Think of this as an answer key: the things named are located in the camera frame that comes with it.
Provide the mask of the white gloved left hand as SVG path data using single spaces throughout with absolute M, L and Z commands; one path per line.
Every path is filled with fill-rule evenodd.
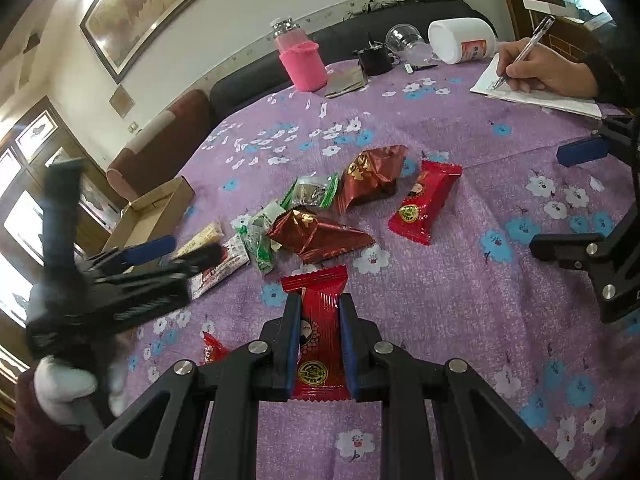
M 116 354 L 108 367 L 108 406 L 118 417 L 127 407 L 126 383 L 131 344 L 124 335 L 115 338 Z M 57 424 L 79 429 L 80 420 L 74 414 L 72 403 L 96 391 L 98 380 L 86 370 L 72 367 L 53 356 L 46 356 L 37 365 L 34 388 L 37 402 L 50 419 Z

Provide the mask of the man's writing hand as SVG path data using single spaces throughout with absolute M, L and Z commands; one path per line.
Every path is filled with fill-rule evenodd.
M 596 78 L 585 63 L 563 58 L 543 44 L 537 44 L 523 61 L 516 62 L 526 44 L 528 38 L 499 44 L 497 75 L 513 91 L 548 90 L 578 99 L 598 95 Z

